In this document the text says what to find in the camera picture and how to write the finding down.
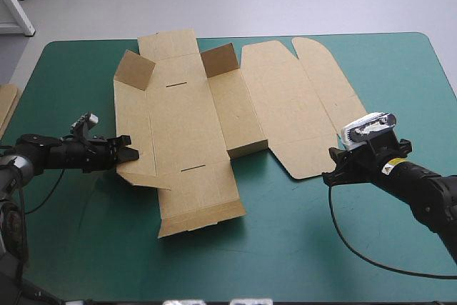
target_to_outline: cardboard piece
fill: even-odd
[[[140,153],[138,161],[119,165],[118,173],[133,185],[158,188],[159,237],[243,216],[227,150],[242,154],[267,144],[242,89],[241,72],[232,64],[218,74],[212,59],[220,54],[207,53],[206,68],[217,67],[210,89],[192,30],[140,37],[139,47],[142,57],[127,51],[114,76],[117,134],[129,134]],[[227,96],[219,87],[226,79],[243,92]],[[237,116],[216,112],[211,90],[220,109],[236,96]],[[224,136],[239,122],[250,123],[253,134],[228,139],[226,145]]]
[[[337,133],[366,115],[356,92],[323,44],[304,37],[295,37],[292,44]]]
[[[232,44],[201,54],[231,159],[268,148]]]
[[[13,84],[0,85],[0,139],[13,116],[20,98],[21,92]]]
[[[295,179],[334,169],[337,132],[366,111],[331,53],[295,38],[243,47],[241,70],[270,150]]]
[[[336,127],[366,112],[332,55],[294,39],[199,53],[192,30],[139,38],[114,76],[117,134],[140,159],[117,167],[158,189],[159,237],[243,216],[230,160],[269,147],[296,179],[334,168]]]

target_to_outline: cardboard panel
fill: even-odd
[[[154,62],[127,50],[122,63],[117,67],[114,80],[144,91],[149,84],[154,66]]]
[[[348,123],[366,115],[356,92],[324,45],[303,37],[294,38],[292,43],[338,133]]]
[[[241,70],[268,146],[295,179],[330,171],[335,129],[302,65],[278,41],[243,47]]]
[[[268,148],[240,69],[209,79],[228,155],[235,159]]]
[[[13,84],[0,85],[0,139],[13,116],[20,98],[21,92]]]
[[[138,38],[140,55],[157,62],[173,57],[199,54],[199,46],[192,29],[165,31]]]
[[[224,74],[239,68],[233,44],[229,43],[201,53],[206,76]]]

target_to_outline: white object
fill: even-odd
[[[35,34],[35,28],[17,0],[0,0],[0,34]]]
[[[384,115],[385,113],[383,112],[372,112],[370,114],[367,114],[363,116],[362,118],[359,118],[352,123],[349,123],[345,127],[341,129],[341,143],[346,147],[346,150],[353,150],[355,148],[358,148],[359,146],[363,146],[366,144],[366,142],[354,142],[352,141],[351,137],[349,136],[349,131],[353,128],[356,128],[357,126],[363,125],[365,123],[368,123],[370,121],[373,121],[374,119]]]

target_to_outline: cardboard flap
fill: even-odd
[[[334,162],[328,159],[331,146],[338,146],[335,134],[270,146],[270,149],[294,179],[305,179],[335,169]]]
[[[201,53],[206,76],[224,74],[239,68],[233,44],[225,44]]]
[[[245,214],[246,210],[241,201],[235,200],[172,218],[165,218],[161,223],[159,238],[182,231],[197,230],[211,224],[217,224],[220,221],[244,216]]]
[[[117,67],[114,80],[144,91],[149,84],[155,65],[154,62],[127,50]]]
[[[117,174],[122,176],[123,179],[127,180],[133,186],[146,186],[160,189],[170,189],[170,184],[166,181],[166,178],[159,178],[157,176],[145,174],[129,173],[121,170],[118,170]]]
[[[157,62],[190,54],[199,54],[195,32],[192,29],[164,31],[138,38],[140,55]]]
[[[336,132],[298,59],[278,41],[252,44],[241,70],[268,145],[292,177],[332,169]]]
[[[268,141],[258,122],[241,70],[213,76],[208,81],[231,159],[267,149]]]
[[[13,116],[20,98],[21,92],[13,84],[0,85],[0,139]]]
[[[292,43],[338,133],[348,123],[366,115],[356,92],[323,44],[303,37],[294,38]]]

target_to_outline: yellow label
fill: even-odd
[[[396,157],[395,159],[390,160],[387,162],[384,167],[382,168],[381,172],[384,173],[385,175],[389,175],[392,171],[392,169],[397,165],[402,162],[408,161],[404,159],[403,157]]]

